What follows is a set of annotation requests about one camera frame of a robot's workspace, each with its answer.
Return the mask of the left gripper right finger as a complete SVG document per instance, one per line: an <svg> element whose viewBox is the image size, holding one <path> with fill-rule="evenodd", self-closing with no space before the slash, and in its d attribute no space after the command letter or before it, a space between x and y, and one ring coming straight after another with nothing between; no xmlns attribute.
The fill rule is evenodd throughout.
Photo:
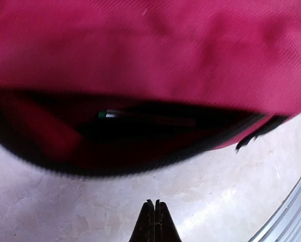
<svg viewBox="0 0 301 242"><path fill-rule="evenodd" d="M155 205L155 241L181 242L168 206L160 200Z"/></svg>

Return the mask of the black pen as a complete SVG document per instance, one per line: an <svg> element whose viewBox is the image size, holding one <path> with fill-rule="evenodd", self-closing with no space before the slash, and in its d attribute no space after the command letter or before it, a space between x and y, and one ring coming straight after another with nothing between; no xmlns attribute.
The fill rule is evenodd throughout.
<svg viewBox="0 0 301 242"><path fill-rule="evenodd" d="M134 122L143 124L153 124L161 126L174 126L174 127L195 127L196 120L192 118L158 115L158 114L145 114L145 113L132 113L123 112L118 110L104 110L99 111L98 118L112 119L120 122Z"/></svg>

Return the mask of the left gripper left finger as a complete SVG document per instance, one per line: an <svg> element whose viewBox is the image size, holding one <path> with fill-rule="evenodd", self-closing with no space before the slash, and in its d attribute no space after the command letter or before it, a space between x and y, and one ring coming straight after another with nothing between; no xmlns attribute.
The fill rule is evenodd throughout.
<svg viewBox="0 0 301 242"><path fill-rule="evenodd" d="M129 242L155 241L155 207L151 200L147 200L140 211Z"/></svg>

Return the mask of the pink highlighter marker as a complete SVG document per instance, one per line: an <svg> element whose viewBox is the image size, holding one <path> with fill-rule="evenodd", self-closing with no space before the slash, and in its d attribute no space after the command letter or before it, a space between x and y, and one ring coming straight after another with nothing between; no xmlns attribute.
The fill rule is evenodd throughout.
<svg viewBox="0 0 301 242"><path fill-rule="evenodd" d="M83 141L73 128L23 95L0 91L0 108L21 135L49 156L65 159Z"/></svg>

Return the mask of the red student backpack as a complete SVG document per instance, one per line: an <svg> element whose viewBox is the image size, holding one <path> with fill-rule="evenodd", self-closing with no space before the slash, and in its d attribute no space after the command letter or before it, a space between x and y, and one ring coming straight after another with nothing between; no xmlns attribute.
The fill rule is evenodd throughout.
<svg viewBox="0 0 301 242"><path fill-rule="evenodd" d="M240 149L301 113L301 1L0 1L0 91L82 136L65 159L49 156L0 108L0 145L63 174L122 176ZM108 109L196 126L97 117Z"/></svg>

